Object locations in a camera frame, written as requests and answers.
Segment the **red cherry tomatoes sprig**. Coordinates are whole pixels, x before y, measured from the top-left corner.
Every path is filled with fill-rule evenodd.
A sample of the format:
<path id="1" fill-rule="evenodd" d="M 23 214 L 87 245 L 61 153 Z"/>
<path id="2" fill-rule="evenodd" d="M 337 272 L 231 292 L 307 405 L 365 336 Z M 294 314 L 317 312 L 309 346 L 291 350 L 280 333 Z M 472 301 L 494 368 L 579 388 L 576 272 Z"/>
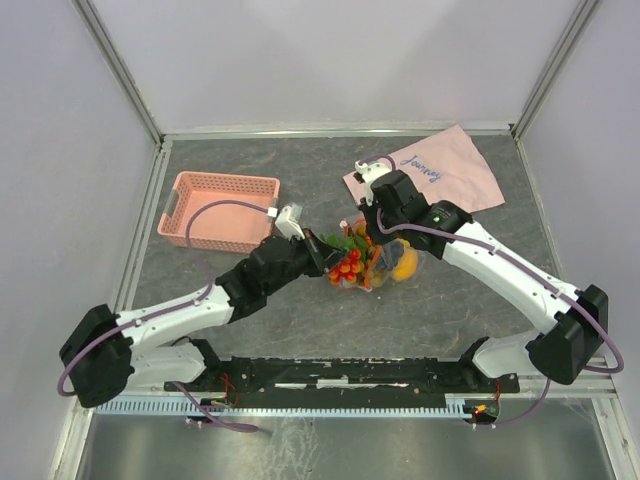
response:
<path id="1" fill-rule="evenodd" d="M 346 257 L 340 265 L 329 271 L 328 278 L 330 283 L 342 289 L 360 288 L 367 290 L 362 286 L 363 270 L 365 269 L 367 255 L 377 248 L 371 238 L 360 237 L 355 233 L 355 230 L 347 229 L 342 236 L 337 234 L 322 235 L 321 239 L 332 247 L 346 251 Z"/>

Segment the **clear zip top bag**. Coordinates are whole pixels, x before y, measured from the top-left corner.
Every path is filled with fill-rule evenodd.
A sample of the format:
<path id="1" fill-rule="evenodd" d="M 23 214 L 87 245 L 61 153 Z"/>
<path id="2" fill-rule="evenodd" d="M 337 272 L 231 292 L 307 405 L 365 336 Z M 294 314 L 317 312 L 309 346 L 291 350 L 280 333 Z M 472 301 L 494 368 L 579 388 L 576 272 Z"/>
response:
<path id="1" fill-rule="evenodd" d="M 330 283 L 337 288 L 370 292 L 387 281 L 409 281 L 422 267 L 424 255 L 408 241 L 392 239 L 384 245 L 375 243 L 362 214 L 343 218 L 339 227 L 340 233 L 321 237 L 328 245 L 346 252 L 328 273 Z"/>

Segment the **yellow peach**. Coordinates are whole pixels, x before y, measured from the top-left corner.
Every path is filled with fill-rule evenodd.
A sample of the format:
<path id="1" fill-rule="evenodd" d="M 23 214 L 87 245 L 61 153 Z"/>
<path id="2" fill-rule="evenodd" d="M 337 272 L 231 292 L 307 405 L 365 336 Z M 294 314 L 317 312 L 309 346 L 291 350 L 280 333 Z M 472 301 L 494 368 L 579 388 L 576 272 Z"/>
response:
<path id="1" fill-rule="evenodd" d="M 406 281 L 416 273 L 418 265 L 418 253 L 415 250 L 407 250 L 392 270 L 391 277 L 397 282 Z"/>

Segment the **orange persimmon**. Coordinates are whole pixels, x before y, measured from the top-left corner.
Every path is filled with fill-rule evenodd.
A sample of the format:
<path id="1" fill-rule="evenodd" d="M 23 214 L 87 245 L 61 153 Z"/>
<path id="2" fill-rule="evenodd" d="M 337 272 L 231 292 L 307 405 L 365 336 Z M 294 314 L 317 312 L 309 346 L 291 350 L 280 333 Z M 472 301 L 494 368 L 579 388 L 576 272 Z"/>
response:
<path id="1" fill-rule="evenodd" d="M 368 238 L 369 237 L 369 234 L 367 232 L 367 228 L 366 228 L 365 224 L 358 225 L 356 230 L 355 230 L 355 233 L 358 236 L 363 237 L 363 238 Z"/>

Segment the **black grape bunch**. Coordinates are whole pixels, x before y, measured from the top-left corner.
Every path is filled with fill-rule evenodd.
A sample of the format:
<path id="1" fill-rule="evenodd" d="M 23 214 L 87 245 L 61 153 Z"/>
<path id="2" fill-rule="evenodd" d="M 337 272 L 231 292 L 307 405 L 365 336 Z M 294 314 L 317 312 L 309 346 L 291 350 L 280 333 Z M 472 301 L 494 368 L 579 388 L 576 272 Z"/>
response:
<path id="1" fill-rule="evenodd" d="M 387 270 L 397 267 L 400 260 L 408 249 L 407 242 L 402 239 L 395 239 L 383 246 L 382 258 Z"/>

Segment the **brown longan bunch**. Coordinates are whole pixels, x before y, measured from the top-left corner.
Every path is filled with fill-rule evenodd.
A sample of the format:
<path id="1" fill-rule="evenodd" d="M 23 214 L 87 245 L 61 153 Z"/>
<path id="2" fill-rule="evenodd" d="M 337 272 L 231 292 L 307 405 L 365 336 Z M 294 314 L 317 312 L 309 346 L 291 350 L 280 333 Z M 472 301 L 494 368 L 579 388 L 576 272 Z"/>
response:
<path id="1" fill-rule="evenodd" d="M 362 286 L 371 290 L 379 287 L 386 278 L 387 269 L 382 258 L 383 249 L 378 247 L 367 255 L 365 269 L 363 270 Z"/>

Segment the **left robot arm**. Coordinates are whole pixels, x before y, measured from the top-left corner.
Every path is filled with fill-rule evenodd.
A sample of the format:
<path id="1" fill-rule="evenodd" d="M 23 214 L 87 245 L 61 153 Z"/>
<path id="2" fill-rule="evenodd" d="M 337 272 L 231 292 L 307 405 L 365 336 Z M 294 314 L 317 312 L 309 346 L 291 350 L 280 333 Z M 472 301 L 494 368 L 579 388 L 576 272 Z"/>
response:
<path id="1" fill-rule="evenodd" d="M 102 405 L 126 389 L 166 382 L 209 390 L 221 378 L 211 350 L 175 340 L 227 325 L 264 308 L 267 299 L 302 275 L 320 277 L 346 253 L 304 230 L 300 237 L 264 239 L 247 258 L 185 296 L 138 310 L 91 308 L 60 349 L 60 395 L 85 408 Z"/>

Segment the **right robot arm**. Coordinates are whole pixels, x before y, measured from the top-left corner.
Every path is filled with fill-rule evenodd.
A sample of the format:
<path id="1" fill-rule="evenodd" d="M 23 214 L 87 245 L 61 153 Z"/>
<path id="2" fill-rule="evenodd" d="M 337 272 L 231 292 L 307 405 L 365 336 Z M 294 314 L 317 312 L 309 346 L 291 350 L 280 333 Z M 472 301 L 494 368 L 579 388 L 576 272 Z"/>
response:
<path id="1" fill-rule="evenodd" d="M 364 194 L 358 205 L 369 236 L 379 244 L 403 239 L 472 275 L 520 311 L 529 331 L 477 341 L 458 368 L 467 389 L 481 391 L 506 374 L 538 372 L 572 384 L 608 332 L 607 294 L 544 272 L 505 247 L 454 203 L 429 203 L 409 176 L 383 162 L 357 165 Z"/>

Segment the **pink cloth with lettering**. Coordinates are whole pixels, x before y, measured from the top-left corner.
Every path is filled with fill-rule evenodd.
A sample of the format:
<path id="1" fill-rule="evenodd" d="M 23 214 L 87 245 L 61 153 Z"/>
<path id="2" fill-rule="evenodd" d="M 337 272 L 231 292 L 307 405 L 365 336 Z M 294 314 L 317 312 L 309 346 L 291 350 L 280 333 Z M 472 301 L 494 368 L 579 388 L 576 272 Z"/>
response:
<path id="1" fill-rule="evenodd" d="M 474 213 L 505 203 L 486 160 L 458 125 L 401 148 L 390 157 L 431 204 L 447 200 Z"/>

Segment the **pink plastic basket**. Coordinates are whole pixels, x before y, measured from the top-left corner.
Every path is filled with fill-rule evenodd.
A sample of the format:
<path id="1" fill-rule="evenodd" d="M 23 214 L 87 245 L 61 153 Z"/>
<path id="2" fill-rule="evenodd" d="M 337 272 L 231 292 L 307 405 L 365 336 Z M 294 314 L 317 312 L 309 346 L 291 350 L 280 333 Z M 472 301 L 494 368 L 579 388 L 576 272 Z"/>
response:
<path id="1" fill-rule="evenodd" d="M 157 233 L 175 247 L 248 253 L 273 231 L 274 177 L 183 171 L 170 190 Z"/>

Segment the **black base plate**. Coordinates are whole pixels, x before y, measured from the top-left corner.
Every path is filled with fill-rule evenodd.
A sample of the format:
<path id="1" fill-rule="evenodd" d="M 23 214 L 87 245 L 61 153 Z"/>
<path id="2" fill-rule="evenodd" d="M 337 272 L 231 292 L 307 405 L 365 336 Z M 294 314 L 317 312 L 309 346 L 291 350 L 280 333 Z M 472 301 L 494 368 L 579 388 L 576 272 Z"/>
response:
<path id="1" fill-rule="evenodd" d="M 467 354 L 458 360 L 418 358 L 250 358 L 222 360 L 206 340 L 189 342 L 205 370 L 182 385 L 192 394 L 220 394 L 240 409 L 439 408 L 448 394 L 518 393 L 518 376 L 492 379 Z"/>

